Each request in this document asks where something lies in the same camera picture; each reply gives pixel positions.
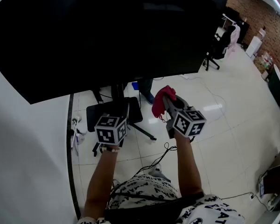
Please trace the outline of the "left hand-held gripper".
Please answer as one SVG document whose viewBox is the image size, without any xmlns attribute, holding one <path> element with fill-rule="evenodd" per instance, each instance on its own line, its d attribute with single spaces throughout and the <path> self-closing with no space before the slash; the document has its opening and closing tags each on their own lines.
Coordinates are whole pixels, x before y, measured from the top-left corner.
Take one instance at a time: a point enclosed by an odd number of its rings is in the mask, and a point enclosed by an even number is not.
<svg viewBox="0 0 280 224">
<path fill-rule="evenodd" d="M 126 118 L 101 116 L 95 125 L 98 143 L 119 145 L 126 136 Z"/>
</svg>

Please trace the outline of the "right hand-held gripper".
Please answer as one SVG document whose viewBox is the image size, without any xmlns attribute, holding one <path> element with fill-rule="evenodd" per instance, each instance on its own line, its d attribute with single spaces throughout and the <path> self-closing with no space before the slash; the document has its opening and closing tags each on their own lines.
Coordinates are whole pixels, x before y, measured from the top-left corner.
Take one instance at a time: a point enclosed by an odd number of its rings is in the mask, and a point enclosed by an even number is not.
<svg viewBox="0 0 280 224">
<path fill-rule="evenodd" d="M 190 106 L 186 100 L 178 95 L 176 95 L 176 100 L 172 100 L 169 96 L 163 96 L 163 103 L 170 116 L 166 124 L 170 139 L 174 138 L 175 133 L 179 133 L 185 138 L 191 138 L 192 141 L 202 132 L 206 118 L 199 110 Z"/>
</svg>

